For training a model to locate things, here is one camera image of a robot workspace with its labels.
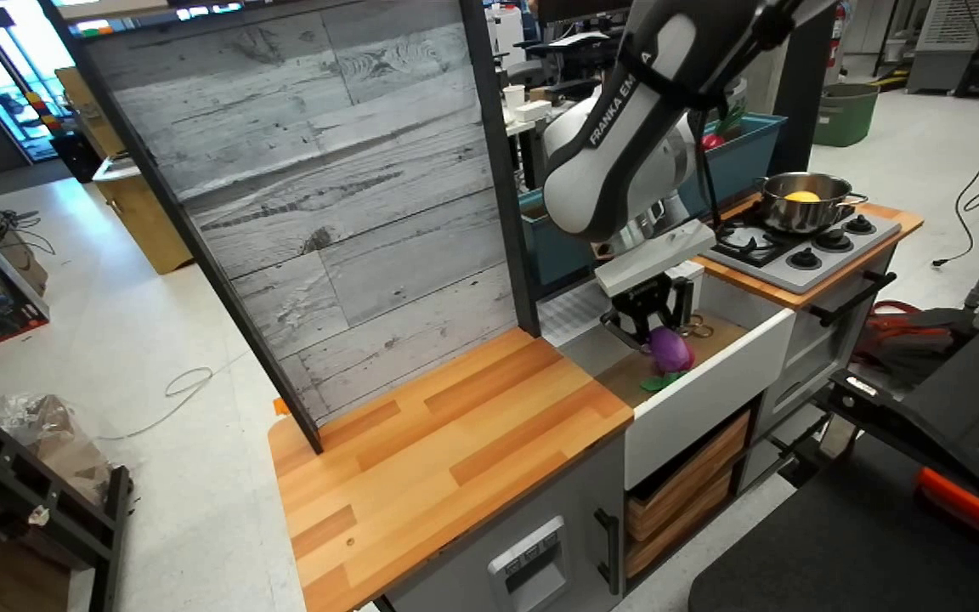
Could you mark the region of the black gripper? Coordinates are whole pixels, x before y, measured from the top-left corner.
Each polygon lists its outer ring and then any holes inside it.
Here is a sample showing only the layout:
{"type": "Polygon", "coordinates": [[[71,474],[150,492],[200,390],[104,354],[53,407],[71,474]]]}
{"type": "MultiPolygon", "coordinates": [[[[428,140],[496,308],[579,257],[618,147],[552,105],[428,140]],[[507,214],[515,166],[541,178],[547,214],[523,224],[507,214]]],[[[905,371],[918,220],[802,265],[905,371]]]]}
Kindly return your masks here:
{"type": "Polygon", "coordinates": [[[660,327],[683,329],[693,311],[693,284],[683,277],[653,277],[611,300],[610,324],[636,344],[660,327]]]}

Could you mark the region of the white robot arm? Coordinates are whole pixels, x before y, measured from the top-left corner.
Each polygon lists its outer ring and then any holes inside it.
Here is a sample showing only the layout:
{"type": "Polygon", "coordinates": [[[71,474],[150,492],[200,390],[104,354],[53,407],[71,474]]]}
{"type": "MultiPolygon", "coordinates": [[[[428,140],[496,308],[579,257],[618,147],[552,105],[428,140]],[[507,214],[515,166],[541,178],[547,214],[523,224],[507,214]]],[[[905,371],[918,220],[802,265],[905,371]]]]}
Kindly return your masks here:
{"type": "Polygon", "coordinates": [[[617,243],[664,203],[693,160],[690,117],[796,28],[836,0],[634,0],[617,65],[547,134],[547,218],[584,243],[617,243]]]}

